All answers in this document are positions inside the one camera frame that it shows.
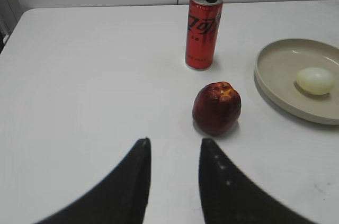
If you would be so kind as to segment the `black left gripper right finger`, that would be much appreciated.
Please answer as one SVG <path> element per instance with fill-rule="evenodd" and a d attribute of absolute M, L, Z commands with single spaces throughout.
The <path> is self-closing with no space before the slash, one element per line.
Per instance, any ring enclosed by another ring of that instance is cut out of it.
<path fill-rule="evenodd" d="M 212 139 L 203 139 L 199 192 L 205 223 L 310 223 L 252 182 Z"/>

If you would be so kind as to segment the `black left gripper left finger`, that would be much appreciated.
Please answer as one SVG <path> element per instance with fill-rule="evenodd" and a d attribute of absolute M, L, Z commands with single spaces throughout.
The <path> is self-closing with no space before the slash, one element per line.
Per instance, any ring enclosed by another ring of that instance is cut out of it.
<path fill-rule="evenodd" d="M 143 223 L 150 180 L 151 144 L 142 138 L 99 184 L 41 223 Z"/>

